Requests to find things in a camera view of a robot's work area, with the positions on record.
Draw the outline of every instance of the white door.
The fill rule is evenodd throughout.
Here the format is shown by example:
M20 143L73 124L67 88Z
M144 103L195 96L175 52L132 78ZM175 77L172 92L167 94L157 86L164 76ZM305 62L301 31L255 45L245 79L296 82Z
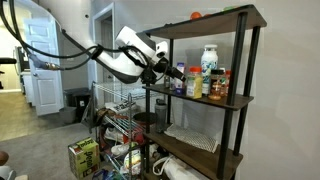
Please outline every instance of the white door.
M43 52L58 55L57 34L54 22L44 19L24 21L25 37L29 45ZM59 59L33 52L40 60L59 64ZM35 68L30 60L30 71L37 115L59 112L63 105L60 71Z

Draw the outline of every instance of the shelf board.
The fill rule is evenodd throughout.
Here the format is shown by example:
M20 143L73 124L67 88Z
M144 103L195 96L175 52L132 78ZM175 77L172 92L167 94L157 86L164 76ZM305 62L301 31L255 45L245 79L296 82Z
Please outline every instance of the shelf board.
M233 111L237 111L241 108L243 108L244 106L246 106L250 101L253 100L253 97L245 97L243 95L239 95L236 94L235 96L235 101L234 101L234 105L230 106L227 105L227 97L222 97L221 100L219 101L213 101L211 99L209 99L208 97L202 97L199 99L193 99L190 97L187 97L185 95L180 95L180 94L176 94L175 91L171 91L169 88L165 88L163 84L156 84L156 85L151 85L150 87L143 87L144 89L149 89L151 91L156 91L156 92L160 92L163 94L167 94L167 95L171 95L174 97L178 97L181 99L186 99L186 100L190 100L190 101L194 101L197 103L202 103L202 104L206 104L206 105L210 105L210 106L216 106L219 108L223 108L223 109L230 109Z
M167 39L182 39L234 32L237 26L238 15L243 12L248 13L246 29L252 29L256 26L267 26L267 22L258 12L256 7L249 4L195 20L165 24L163 27L146 30L144 32L151 36Z
M144 135L208 178L217 179L216 171L218 168L220 145L218 145L215 153L210 153L165 134L150 132L144 133ZM224 179L231 179L243 158L242 154L239 154L239 156L234 156L232 153L233 151L228 149L224 170Z

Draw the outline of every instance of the robotic arm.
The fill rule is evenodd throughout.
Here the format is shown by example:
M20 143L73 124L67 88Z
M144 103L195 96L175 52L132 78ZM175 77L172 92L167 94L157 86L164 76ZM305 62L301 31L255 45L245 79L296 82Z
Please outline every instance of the robotic arm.
M85 49L96 46L91 50L91 58L96 60L104 68L108 69L121 82L129 84L136 82L146 69L152 69L158 73L165 73L171 77L185 80L185 77L175 68L168 66L168 60L164 58L168 51L167 43L156 44L145 33L136 33L129 27L123 27L115 40L123 52L117 57L112 58L105 49L93 42L90 35L90 11L91 1L88 0L56 0L41 1L41 6L31 0L15 0L18 5L37 7L43 12L50 10L58 24L64 26L63 30L73 40ZM49 70L64 70L56 64L43 62L34 54L29 54L29 58L34 61L37 68Z

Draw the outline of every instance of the spice jar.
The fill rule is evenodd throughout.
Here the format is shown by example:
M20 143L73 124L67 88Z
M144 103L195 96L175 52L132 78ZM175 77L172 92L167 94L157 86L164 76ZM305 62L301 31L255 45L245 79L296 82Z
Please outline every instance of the spice jar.
M188 97L197 99L202 97L202 75L201 67L191 66L187 76L187 93Z
M223 78L223 70L222 69L214 69L211 71L211 83L210 83L210 95L208 96L212 100L220 100L221 99L221 88L222 83L221 79Z

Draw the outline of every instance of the green box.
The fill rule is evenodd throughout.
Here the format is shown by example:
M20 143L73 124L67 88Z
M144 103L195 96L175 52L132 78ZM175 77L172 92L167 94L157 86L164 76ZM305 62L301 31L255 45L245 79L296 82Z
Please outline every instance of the green box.
M70 168L78 179L83 179L100 168L99 145L91 137L68 146Z

